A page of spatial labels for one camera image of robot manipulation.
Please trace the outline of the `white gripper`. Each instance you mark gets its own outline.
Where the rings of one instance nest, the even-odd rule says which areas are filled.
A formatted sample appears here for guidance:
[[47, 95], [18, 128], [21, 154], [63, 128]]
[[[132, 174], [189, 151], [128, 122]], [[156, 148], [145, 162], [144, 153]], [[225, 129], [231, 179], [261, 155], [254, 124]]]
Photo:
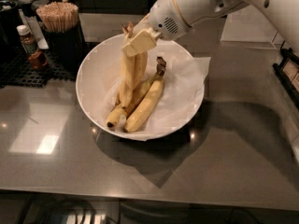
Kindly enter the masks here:
[[134, 26], [134, 31], [138, 33], [122, 47], [122, 51], [127, 57], [133, 57], [155, 48], [160, 37], [176, 40], [190, 29], [191, 26], [180, 14], [176, 0], [157, 0], [149, 15]]

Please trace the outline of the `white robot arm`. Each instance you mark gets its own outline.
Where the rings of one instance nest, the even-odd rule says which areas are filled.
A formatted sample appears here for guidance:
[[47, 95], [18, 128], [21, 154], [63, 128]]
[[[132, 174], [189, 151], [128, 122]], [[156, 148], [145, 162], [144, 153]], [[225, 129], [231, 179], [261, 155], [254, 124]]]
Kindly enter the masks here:
[[153, 49], [158, 39], [176, 40], [202, 21], [223, 17], [248, 5], [267, 18], [293, 52], [299, 52], [299, 0], [157, 0], [122, 51], [133, 57]]

